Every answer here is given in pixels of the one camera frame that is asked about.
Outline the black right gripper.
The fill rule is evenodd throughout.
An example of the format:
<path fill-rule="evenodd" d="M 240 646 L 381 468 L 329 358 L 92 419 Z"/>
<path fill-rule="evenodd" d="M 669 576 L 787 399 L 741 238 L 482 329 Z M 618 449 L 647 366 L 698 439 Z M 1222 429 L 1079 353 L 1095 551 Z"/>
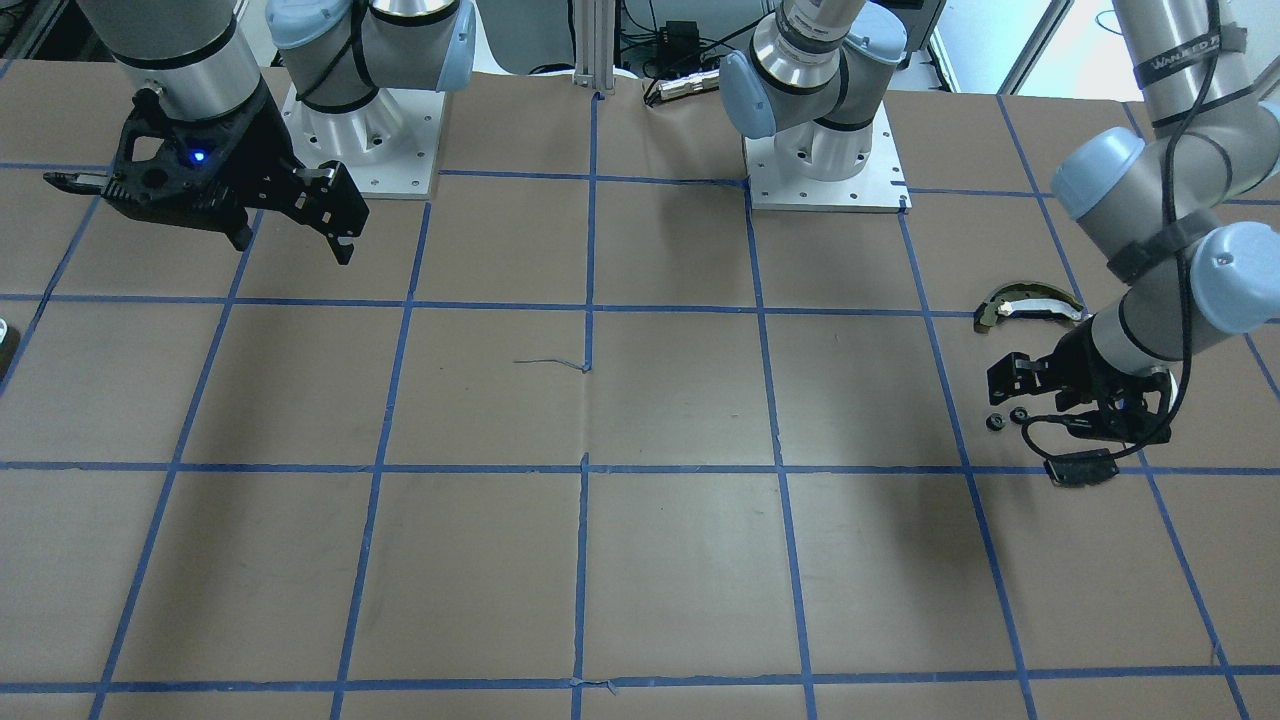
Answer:
<path fill-rule="evenodd" d="M 266 82 L 237 109 L 206 120 L 180 120 L 204 129 L 216 145 L 214 176 L 221 205 L 221 232 L 244 252 L 253 231 L 250 208 L 279 211 L 321 234 L 335 261 L 346 266 L 370 210 L 346 164 L 337 160 L 301 167 Z"/>

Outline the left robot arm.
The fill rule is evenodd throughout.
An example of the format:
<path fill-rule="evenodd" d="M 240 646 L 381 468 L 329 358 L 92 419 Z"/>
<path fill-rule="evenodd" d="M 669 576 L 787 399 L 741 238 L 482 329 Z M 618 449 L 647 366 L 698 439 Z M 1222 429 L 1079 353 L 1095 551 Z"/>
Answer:
<path fill-rule="evenodd" d="M 1010 354 L 987 373 L 989 401 L 1055 396 L 1167 407 L 1190 357 L 1277 315 L 1277 233 L 1224 225 L 1215 208 L 1277 176 L 1277 105 L 1256 96 L 1247 28 L 1219 1 L 1117 1 L 1115 10 L 1153 138 L 1107 129 L 1053 173 L 1064 211 L 1126 286 L 1111 306 L 1033 360 Z M 719 64 L 731 122 L 745 138 L 799 129 L 808 156 L 863 140 L 905 50 L 902 23 L 864 1 L 785 1 L 746 51 Z"/>

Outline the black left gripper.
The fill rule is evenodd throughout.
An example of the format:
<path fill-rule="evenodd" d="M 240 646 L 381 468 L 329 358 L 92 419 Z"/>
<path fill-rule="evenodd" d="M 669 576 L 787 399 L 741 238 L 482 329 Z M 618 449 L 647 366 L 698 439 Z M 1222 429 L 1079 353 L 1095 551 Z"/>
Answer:
<path fill-rule="evenodd" d="M 1023 352 L 1001 357 L 986 373 L 992 406 L 1023 395 L 1055 395 L 1060 413 L 1094 404 L 1110 411 L 1148 411 L 1151 383 L 1128 375 L 1097 348 L 1091 325 L 1069 331 L 1051 354 L 1033 359 Z"/>

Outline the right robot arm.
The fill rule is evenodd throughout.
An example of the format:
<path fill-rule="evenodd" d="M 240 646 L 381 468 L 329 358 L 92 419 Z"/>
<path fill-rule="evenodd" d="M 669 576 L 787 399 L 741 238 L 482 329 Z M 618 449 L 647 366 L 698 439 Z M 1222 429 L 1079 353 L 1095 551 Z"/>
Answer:
<path fill-rule="evenodd" d="M 316 231 L 349 263 L 367 197 L 422 197 L 438 99 L 467 87 L 471 1 L 270 1 L 265 22 L 291 74 L 282 108 L 230 1 L 82 1 L 133 85 L 104 173 L 49 172 L 136 222 L 251 241 L 248 211 Z"/>

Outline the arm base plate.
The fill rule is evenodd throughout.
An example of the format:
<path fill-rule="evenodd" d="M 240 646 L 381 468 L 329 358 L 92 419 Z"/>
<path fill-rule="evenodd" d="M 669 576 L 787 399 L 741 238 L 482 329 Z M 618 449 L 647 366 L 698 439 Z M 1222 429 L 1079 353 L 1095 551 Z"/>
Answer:
<path fill-rule="evenodd" d="M 305 106 L 292 92 L 282 115 L 306 165 L 342 163 L 366 199 L 428 200 L 449 99 L 436 91 L 381 88 L 367 105 L 332 114 Z"/>
<path fill-rule="evenodd" d="M 810 122 L 742 141 L 751 205 L 768 211 L 900 213 L 913 206 L 882 102 L 852 132 Z"/>

